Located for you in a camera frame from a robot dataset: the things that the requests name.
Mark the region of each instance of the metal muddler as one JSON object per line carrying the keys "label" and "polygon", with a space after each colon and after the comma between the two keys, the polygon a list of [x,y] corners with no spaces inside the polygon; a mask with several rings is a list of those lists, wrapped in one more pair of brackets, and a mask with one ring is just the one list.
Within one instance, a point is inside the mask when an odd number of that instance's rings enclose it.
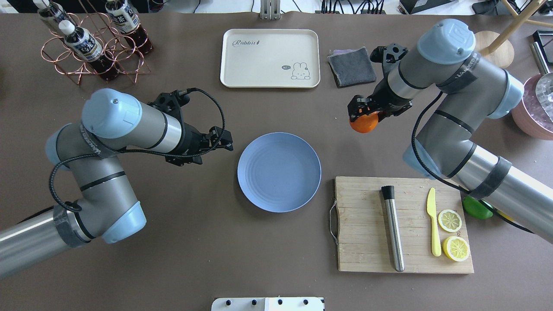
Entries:
{"label": "metal muddler", "polygon": [[394,256],[394,268],[398,272],[405,270],[403,262],[403,250],[401,249],[401,239],[399,236],[398,214],[395,211],[394,186],[382,187],[382,195],[384,196],[384,205],[386,206],[386,214],[388,215],[388,229],[390,231],[390,239],[392,240],[392,254]]}

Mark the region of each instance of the bunny cartoon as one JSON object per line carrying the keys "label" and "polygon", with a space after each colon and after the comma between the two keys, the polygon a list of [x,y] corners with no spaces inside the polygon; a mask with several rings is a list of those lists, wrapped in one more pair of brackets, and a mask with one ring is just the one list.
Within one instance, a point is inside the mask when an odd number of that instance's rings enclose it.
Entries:
{"label": "bunny cartoon", "polygon": [[294,70],[292,71],[292,80],[309,80],[309,69],[306,63],[294,63]]}

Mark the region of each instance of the green lime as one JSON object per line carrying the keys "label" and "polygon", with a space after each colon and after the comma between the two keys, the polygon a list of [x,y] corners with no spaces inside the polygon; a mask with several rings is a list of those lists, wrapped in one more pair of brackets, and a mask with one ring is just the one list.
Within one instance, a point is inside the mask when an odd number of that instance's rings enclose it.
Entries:
{"label": "green lime", "polygon": [[493,213],[490,212],[483,204],[487,204],[490,208],[493,208],[486,201],[477,201],[470,196],[463,199],[463,208],[465,209],[465,212],[474,218],[488,219],[493,216]]}

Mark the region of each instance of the pink bowl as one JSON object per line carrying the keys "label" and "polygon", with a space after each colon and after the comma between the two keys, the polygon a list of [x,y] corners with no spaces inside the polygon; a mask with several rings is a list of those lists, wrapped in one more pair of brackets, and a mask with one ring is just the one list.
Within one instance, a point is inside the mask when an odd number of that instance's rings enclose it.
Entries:
{"label": "pink bowl", "polygon": [[553,141],[553,131],[537,123],[528,112],[528,107],[540,106],[535,91],[539,79],[539,75],[533,76],[524,83],[523,98],[511,112],[513,114],[513,119],[515,119],[515,123],[523,132],[535,138]]}

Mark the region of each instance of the yellow plastic knife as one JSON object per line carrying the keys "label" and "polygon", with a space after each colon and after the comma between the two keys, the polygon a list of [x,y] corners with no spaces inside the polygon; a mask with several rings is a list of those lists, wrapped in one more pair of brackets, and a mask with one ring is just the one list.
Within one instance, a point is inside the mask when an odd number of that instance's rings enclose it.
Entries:
{"label": "yellow plastic knife", "polygon": [[428,198],[426,199],[426,212],[430,216],[432,222],[432,254],[436,257],[442,255],[442,247],[440,246],[440,234],[438,233],[438,221],[436,218],[436,189],[430,188]]}

